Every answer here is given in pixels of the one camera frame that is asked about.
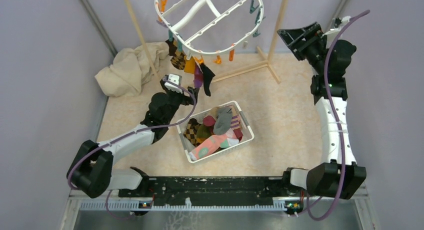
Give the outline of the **olive green orange sock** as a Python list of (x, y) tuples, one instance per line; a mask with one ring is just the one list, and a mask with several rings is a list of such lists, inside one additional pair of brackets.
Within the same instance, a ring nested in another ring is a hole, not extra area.
[(213, 135), (213, 130), (208, 126), (201, 124), (200, 127), (198, 128), (197, 132), (196, 132), (195, 138), (196, 138), (198, 144), (201, 144), (205, 140), (207, 140), (209, 137), (211, 137), (212, 135)]

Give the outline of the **striped beige maroon sock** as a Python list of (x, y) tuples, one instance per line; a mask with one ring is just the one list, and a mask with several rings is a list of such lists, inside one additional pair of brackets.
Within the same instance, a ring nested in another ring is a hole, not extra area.
[[(243, 133), (242, 133), (242, 127), (241, 127), (241, 117), (239, 115), (238, 110), (230, 105), (230, 106), (223, 106), (223, 107), (230, 107), (232, 109), (232, 119), (231, 119), (231, 125), (230, 128), (234, 131), (236, 137), (239, 140), (242, 140)], [(206, 116), (203, 118), (202, 123), (205, 126), (210, 127), (212, 130), (214, 129), (214, 124), (217, 119), (217, 109), (221, 107), (214, 107), (206, 114)]]

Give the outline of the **maroon purple sock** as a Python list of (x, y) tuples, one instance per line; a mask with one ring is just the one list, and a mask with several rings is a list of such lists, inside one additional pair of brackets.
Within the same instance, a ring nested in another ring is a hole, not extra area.
[(203, 85), (203, 73), (201, 71), (201, 68), (195, 61), (194, 57), (191, 57), (189, 60), (185, 61), (185, 67), (183, 71), (185, 73), (190, 73), (194, 75), (193, 84), (195, 88), (200, 88)]

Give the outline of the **black sock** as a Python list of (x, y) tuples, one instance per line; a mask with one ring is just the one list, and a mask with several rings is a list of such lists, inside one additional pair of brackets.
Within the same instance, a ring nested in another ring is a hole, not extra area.
[(210, 90), (210, 86), (212, 83), (213, 78), (216, 76), (214, 74), (214, 72), (208, 67), (206, 66), (204, 63), (200, 64), (200, 69), (202, 71), (203, 74), (203, 89), (204, 92), (207, 96), (211, 96), (211, 90)]

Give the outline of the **grey sock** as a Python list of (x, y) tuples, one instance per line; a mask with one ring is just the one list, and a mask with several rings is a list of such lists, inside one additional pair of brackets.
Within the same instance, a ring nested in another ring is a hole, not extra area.
[(232, 109), (230, 107), (221, 107), (218, 108), (216, 116), (216, 122), (213, 127), (213, 132), (215, 135), (225, 134), (231, 127), (232, 121)]

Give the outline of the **pink sock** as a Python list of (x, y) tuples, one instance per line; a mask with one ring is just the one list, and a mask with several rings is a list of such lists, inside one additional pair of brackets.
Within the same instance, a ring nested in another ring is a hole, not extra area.
[(219, 148), (226, 149), (239, 144), (239, 139), (236, 137), (234, 131), (230, 128), (223, 135), (212, 135), (188, 155), (192, 161), (200, 160), (204, 157), (214, 154)]

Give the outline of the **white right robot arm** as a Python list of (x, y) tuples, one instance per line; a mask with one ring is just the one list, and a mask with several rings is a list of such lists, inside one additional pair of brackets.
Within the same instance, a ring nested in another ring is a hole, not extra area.
[(358, 166), (349, 140), (346, 120), (347, 86), (344, 77), (357, 48), (346, 40), (328, 37), (318, 23), (298, 29), (279, 29), (277, 34), (297, 60), (307, 60), (315, 73), (310, 91), (320, 117), (321, 163), (310, 169), (288, 168), (283, 173), (282, 191), (288, 196), (303, 189), (310, 195), (350, 199), (364, 182), (366, 168)]

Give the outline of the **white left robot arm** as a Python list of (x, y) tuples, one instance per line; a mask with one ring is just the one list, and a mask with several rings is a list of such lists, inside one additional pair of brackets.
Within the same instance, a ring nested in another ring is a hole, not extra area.
[(83, 142), (66, 174), (69, 187), (81, 190), (90, 198), (97, 198), (106, 191), (131, 190), (136, 196), (143, 197), (150, 190), (147, 175), (136, 167), (114, 169), (113, 166), (125, 156), (153, 145), (161, 140), (169, 128), (188, 119), (172, 123), (181, 105), (195, 107), (198, 102), (199, 88), (181, 86), (179, 75), (165, 75), (160, 80), (162, 92), (155, 93), (148, 110), (136, 127), (109, 140)]

